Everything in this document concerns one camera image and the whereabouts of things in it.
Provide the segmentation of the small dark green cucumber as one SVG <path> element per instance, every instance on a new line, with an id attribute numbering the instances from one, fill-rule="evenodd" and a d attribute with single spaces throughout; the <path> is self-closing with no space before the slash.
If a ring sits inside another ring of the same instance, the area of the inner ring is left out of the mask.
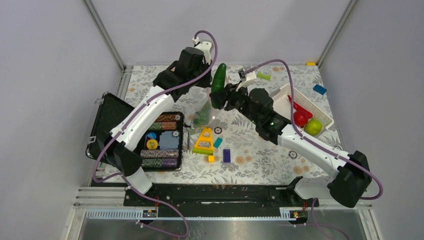
<path id="1" fill-rule="evenodd" d="M 226 84 L 226 76 L 227 76 L 227 65 L 225 63 L 221 63 L 213 76 L 212 84 L 211 84 L 211 92 L 215 93 L 222 89 L 224 89 Z"/>

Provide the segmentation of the clear pink-dotted zip bag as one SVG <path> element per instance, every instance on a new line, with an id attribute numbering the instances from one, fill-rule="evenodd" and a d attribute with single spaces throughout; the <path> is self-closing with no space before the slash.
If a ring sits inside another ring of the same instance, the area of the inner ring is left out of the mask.
<path id="1" fill-rule="evenodd" d="M 212 88 L 206 88 L 206 97 L 201 102 L 201 107 L 196 109 L 196 112 L 193 115 L 191 121 L 191 126 L 193 129 L 202 129 L 205 127 L 210 127 L 213 125 L 215 118 L 219 115 L 220 110 L 213 108 L 212 100 L 210 98 L 210 93 Z"/>

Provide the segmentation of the long green cucumber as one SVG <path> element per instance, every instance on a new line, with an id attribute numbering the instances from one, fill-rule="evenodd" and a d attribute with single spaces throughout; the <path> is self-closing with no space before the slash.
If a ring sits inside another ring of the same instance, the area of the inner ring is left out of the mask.
<path id="1" fill-rule="evenodd" d="M 202 108 L 194 114 L 193 125 L 195 128 L 202 128 L 209 124 L 211 120 L 211 109 L 212 106 L 207 101 Z"/>

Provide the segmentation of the red apple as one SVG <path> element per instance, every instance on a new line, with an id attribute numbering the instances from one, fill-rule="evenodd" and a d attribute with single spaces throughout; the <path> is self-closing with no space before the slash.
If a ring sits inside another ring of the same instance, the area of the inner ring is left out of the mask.
<path id="1" fill-rule="evenodd" d="M 295 125 L 297 125 L 300 128 L 303 128 L 309 122 L 309 115 L 306 111 L 297 110 L 293 114 L 293 120 Z"/>

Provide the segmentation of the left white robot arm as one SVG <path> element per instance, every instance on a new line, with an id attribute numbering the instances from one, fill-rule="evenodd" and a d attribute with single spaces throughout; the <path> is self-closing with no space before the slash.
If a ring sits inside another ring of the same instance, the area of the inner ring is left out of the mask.
<path id="1" fill-rule="evenodd" d="M 105 159 L 119 170 L 119 175 L 136 192 L 136 199 L 144 206 L 152 204 L 155 192 L 146 176 L 141 157 L 134 150 L 154 121 L 191 87 L 209 87 L 211 69 L 218 48 L 211 43 L 198 43 L 184 48 L 179 59 L 161 71 L 142 101 L 120 123 L 97 134 L 100 154 L 96 161 Z"/>

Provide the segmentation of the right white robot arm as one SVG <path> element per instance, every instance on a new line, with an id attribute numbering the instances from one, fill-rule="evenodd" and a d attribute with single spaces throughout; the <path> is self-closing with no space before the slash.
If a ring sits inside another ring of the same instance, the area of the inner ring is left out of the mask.
<path id="1" fill-rule="evenodd" d="M 327 173 L 326 177 L 296 180 L 294 188 L 286 193 L 291 205 L 299 206 L 311 198 L 333 198 L 347 208 L 354 208 L 363 199 L 372 181 L 365 154 L 333 148 L 300 130 L 274 109 L 277 104 L 264 88 L 248 91 L 229 83 L 209 96 L 215 109 L 237 110 L 255 125 L 262 139 L 295 151 Z"/>

